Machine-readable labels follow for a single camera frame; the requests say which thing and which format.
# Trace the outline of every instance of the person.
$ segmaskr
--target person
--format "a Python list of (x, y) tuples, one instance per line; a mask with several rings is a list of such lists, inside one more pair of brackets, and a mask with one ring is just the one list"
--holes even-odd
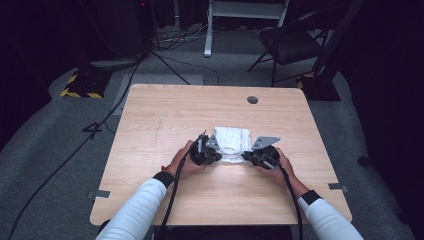
[[(167, 188), (173, 183), (178, 164), (189, 150), (192, 141), (180, 149), (167, 167), (162, 167), (153, 178), (145, 181), (134, 195), (118, 210), (97, 235), (97, 239), (144, 239)], [(289, 175), (298, 203), (319, 239), (363, 239), (356, 228), (334, 207), (322, 199), (314, 190), (308, 189), (295, 175), (293, 166), (284, 153), (277, 148), (280, 162)], [(202, 172), (205, 165), (196, 165), (190, 154), (182, 168), (180, 178)], [(281, 187), (287, 187), (279, 169), (267, 170), (256, 167)]]

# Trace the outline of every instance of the white shelf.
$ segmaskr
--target white shelf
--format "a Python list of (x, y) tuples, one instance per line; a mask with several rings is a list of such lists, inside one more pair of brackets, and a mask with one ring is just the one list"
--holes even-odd
[(213, 3), (213, 16), (280, 19), (283, 4), (220, 2)]
[(209, 0), (208, 31), (206, 34), (204, 56), (211, 57), (212, 55), (212, 17), (278, 19), (277, 26), (280, 27), (283, 25), (289, 1), (285, 0), (283, 4), (275, 4)]

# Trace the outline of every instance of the white sleeve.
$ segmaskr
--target white sleeve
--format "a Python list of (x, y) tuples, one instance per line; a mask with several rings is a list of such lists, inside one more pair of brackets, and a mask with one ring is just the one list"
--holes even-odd
[(147, 180), (118, 210), (96, 240), (143, 239), (165, 194), (166, 187), (161, 181)]
[(308, 204), (301, 197), (298, 199), (298, 202), (319, 239), (363, 239), (358, 230), (327, 201), (318, 198)]

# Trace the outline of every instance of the hazard tape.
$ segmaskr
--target hazard tape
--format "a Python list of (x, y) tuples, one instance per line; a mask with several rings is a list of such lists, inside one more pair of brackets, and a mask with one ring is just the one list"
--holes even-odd
[(104, 89), (102, 92), (92, 91), (92, 89), (78, 89), (78, 71), (75, 71), (68, 80), (61, 97), (86, 97), (86, 98), (104, 98)]

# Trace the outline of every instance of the table top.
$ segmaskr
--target table top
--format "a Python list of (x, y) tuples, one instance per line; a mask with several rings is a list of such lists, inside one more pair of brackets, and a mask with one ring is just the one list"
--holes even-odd
[[(247, 101), (249, 96), (257, 104)], [(246, 128), (258, 136), (281, 137), (275, 144), (290, 159), (298, 178), (348, 220), (352, 219), (317, 126), (299, 89), (134, 84), (112, 145), (91, 223), (110, 219), (147, 179), (168, 165), (187, 140), (217, 126)], [(162, 223), (172, 186), (153, 225)], [(214, 163), (180, 180), (168, 225), (296, 224), (287, 189), (250, 163)]]

